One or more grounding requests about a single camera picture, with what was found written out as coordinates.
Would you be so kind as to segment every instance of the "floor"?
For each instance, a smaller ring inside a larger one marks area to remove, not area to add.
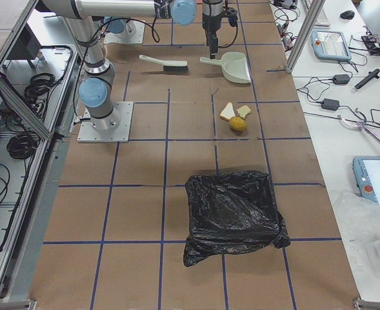
[[[240,33],[228,51],[248,57],[253,83],[226,81],[197,20],[157,24],[144,46],[107,46],[114,101],[135,102],[130,142],[80,144],[73,132],[30,297],[37,309],[353,309],[357,290],[268,3],[238,1]],[[226,22],[222,43],[232,40]],[[187,59],[170,75],[139,54]],[[247,104],[248,130],[219,118]],[[239,256],[183,265],[185,181],[193,174],[257,169],[272,176],[292,239]]]

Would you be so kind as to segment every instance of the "black trash bag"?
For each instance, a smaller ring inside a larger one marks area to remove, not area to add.
[[[278,249],[290,245],[267,173],[191,176],[185,189],[190,208],[186,267],[212,255],[251,253],[270,243]]]

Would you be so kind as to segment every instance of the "brush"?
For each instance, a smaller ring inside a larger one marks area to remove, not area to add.
[[[168,72],[187,72],[188,63],[187,60],[160,60],[145,55],[139,56],[140,60],[149,61],[151,63],[157,63],[163,66],[164,71]]]

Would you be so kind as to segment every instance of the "lemon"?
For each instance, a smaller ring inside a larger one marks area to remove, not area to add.
[[[239,118],[238,116],[234,116],[230,118],[230,127],[233,130],[236,131],[244,131],[247,129],[247,123],[242,118]]]

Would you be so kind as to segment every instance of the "red emergency stop button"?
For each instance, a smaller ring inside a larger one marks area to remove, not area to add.
[[[371,185],[365,185],[363,189],[365,192],[373,192],[373,187]]]

